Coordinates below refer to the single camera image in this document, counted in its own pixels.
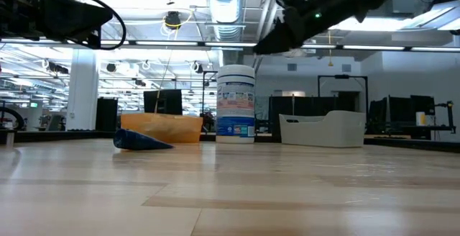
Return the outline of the white square pillar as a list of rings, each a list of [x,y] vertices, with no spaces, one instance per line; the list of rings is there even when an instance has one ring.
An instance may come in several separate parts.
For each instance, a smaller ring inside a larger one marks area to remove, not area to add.
[[[100,63],[93,50],[73,49],[66,130],[94,130]]]

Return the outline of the black cabinet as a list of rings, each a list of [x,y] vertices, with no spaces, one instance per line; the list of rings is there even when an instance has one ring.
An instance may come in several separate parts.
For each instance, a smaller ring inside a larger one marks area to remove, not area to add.
[[[96,110],[96,130],[114,132],[116,130],[118,100],[99,98]]]

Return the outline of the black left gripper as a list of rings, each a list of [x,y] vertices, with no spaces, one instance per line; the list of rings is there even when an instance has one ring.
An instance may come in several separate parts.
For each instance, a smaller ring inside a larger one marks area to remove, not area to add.
[[[102,25],[113,11],[76,0],[37,0],[37,29],[49,39],[70,40],[89,48],[101,47]]]

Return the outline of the black aluminium table frame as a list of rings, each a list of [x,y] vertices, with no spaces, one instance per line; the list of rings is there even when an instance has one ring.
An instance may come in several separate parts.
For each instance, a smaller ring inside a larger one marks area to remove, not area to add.
[[[112,139],[113,132],[71,131],[71,132],[15,132],[14,142],[47,142],[60,140]],[[392,138],[365,138],[365,145],[379,145],[391,148],[412,148],[445,153],[460,154],[460,142],[410,140]]]

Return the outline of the black upright stand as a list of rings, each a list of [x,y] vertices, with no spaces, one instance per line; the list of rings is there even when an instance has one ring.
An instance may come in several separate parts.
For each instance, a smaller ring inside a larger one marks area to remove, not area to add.
[[[454,103],[452,101],[447,101],[446,103],[440,103],[440,104],[435,105],[435,107],[443,107],[447,109],[448,124],[441,125],[438,128],[440,131],[450,131],[451,134],[456,134],[456,126],[454,125],[454,116],[453,116],[453,106],[454,106]]]

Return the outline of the white wipes canister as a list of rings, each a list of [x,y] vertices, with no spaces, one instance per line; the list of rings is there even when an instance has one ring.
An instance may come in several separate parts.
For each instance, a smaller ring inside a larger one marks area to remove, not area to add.
[[[255,135],[255,72],[247,65],[224,65],[217,77],[216,141],[249,144]]]

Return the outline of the silver ventilation duct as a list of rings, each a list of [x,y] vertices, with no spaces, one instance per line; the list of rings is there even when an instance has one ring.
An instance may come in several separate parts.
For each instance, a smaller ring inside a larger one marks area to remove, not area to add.
[[[209,0],[211,18],[216,23],[216,39],[222,42],[240,41],[242,28],[234,26],[240,20],[242,0]]]

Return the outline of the dark blue toiletry tube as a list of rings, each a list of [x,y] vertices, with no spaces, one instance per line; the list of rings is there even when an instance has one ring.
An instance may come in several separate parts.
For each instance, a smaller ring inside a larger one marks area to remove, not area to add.
[[[113,143],[116,148],[125,150],[165,150],[173,148],[172,145],[166,142],[126,129],[120,129],[115,132]]]

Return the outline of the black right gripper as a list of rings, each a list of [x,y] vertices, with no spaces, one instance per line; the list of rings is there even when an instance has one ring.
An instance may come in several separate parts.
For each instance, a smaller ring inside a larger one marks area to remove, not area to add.
[[[256,55],[284,53],[301,47],[306,31],[324,31],[349,18],[364,21],[363,0],[276,0],[282,16],[252,49]]]

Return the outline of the orange plastic bin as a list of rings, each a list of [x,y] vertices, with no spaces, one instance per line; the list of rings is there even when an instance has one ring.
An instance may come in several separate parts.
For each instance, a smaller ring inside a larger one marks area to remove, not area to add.
[[[198,143],[202,117],[173,114],[122,114],[121,127],[169,143]]]

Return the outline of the black gantry frame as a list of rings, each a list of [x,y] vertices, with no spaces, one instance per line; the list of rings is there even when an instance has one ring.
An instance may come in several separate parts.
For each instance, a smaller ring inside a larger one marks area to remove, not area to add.
[[[322,78],[333,78],[333,79],[350,79],[353,78],[357,81],[358,78],[364,81],[365,87],[365,112],[366,115],[369,113],[369,82],[367,76],[350,76],[347,74],[336,74],[336,75],[319,75],[317,76],[317,97],[321,97],[321,79]]]

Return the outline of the black monitor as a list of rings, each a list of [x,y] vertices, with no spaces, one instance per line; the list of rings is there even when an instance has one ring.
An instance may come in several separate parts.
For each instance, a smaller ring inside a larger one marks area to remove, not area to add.
[[[183,114],[182,91],[180,89],[144,91],[143,97],[146,113]]]

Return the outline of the black workstation monitors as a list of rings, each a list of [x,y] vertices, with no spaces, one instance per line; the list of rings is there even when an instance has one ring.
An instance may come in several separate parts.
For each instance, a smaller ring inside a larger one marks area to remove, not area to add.
[[[388,96],[369,105],[367,126],[416,126],[417,113],[435,115],[435,100],[432,96],[411,95],[406,97]]]

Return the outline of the grey plastic bin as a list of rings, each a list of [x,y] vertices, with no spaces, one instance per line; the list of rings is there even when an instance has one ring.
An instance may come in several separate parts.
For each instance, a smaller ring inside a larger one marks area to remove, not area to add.
[[[325,148],[361,148],[366,115],[360,112],[330,111],[325,116],[279,114],[281,142]]]

